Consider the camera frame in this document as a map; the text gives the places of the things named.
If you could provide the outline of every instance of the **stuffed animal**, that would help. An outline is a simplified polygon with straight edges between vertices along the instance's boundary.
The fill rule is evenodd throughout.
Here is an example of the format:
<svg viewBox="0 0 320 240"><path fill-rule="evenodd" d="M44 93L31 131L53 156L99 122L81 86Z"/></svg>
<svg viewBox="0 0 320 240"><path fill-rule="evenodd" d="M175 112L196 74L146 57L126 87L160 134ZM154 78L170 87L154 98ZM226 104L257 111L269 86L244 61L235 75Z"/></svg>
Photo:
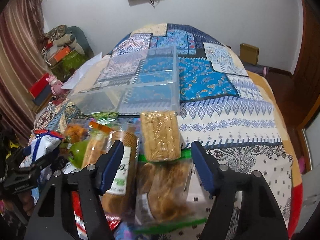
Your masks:
<svg viewBox="0 0 320 240"><path fill-rule="evenodd" d="M46 78L46 80L51 86L51 91L55 96L64 94L64 89L61 88L63 86L63 83L58 80L55 75L49 75L49 78Z"/></svg>

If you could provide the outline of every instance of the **silver bolt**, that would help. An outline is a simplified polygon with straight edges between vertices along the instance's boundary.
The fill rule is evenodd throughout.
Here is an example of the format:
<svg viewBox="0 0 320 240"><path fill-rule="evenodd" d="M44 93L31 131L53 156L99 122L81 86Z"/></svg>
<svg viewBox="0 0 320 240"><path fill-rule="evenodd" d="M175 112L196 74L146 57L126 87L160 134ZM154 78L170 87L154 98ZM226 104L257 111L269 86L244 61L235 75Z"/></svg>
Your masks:
<svg viewBox="0 0 320 240"><path fill-rule="evenodd" d="M55 176L55 177L59 177L60 175L61 175L61 171L55 171L54 173L53 173L53 175Z"/></svg>
<svg viewBox="0 0 320 240"><path fill-rule="evenodd" d="M220 164L219 169L222 171L227 171L229 169L228 165Z"/></svg>
<svg viewBox="0 0 320 240"><path fill-rule="evenodd" d="M262 176L262 174L261 174L260 171L253 171L252 174L253 174L254 176L256 176L256 177L261 177L261 176Z"/></svg>
<svg viewBox="0 0 320 240"><path fill-rule="evenodd" d="M96 168L96 165L94 165L94 164L89 164L88 166L87 166L87 170L88 171L92 171L92 170L94 170Z"/></svg>

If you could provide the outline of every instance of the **transparent plastic container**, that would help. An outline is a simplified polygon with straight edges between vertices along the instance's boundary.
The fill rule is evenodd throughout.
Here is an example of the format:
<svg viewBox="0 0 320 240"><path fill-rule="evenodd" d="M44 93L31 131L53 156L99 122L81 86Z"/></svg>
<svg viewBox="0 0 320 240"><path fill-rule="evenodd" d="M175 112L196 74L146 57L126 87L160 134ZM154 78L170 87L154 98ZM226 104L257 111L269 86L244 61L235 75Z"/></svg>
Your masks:
<svg viewBox="0 0 320 240"><path fill-rule="evenodd" d="M84 114L143 111L180 113L176 47L146 49L102 59L68 95Z"/></svg>

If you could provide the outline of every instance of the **patchwork bedspread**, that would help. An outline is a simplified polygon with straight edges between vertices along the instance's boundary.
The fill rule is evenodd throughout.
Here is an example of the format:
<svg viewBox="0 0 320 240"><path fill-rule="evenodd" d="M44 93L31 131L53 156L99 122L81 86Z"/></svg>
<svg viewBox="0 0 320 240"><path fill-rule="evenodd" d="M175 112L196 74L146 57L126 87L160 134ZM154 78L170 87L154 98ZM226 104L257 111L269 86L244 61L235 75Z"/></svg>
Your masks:
<svg viewBox="0 0 320 240"><path fill-rule="evenodd" d="M148 48L176 46L180 70L179 130L183 147L199 140L219 163L233 170L259 170L279 204L292 235L301 208L301 176L283 118L267 81L247 72L238 56L213 37L188 25L159 24L132 32L111 53L111 57ZM143 59L148 68L153 60ZM66 100L51 103L42 111L35 129L63 132L73 118L85 118ZM202 216L208 216L214 198L206 192L193 168L187 200ZM234 236L241 206L236 198L228 238ZM197 239L204 225L161 236L163 239Z"/></svg>

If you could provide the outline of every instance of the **red box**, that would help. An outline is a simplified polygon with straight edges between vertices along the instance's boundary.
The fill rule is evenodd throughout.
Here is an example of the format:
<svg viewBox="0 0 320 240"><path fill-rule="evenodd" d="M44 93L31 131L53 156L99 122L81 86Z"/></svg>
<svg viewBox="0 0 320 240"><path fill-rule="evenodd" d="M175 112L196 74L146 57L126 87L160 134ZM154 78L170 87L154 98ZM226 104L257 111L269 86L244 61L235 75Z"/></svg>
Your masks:
<svg viewBox="0 0 320 240"><path fill-rule="evenodd" d="M36 83L30 88L29 93L36 98L40 92L46 87L48 84L46 78L49 78L49 73L44 74L41 78L38 79Z"/></svg>

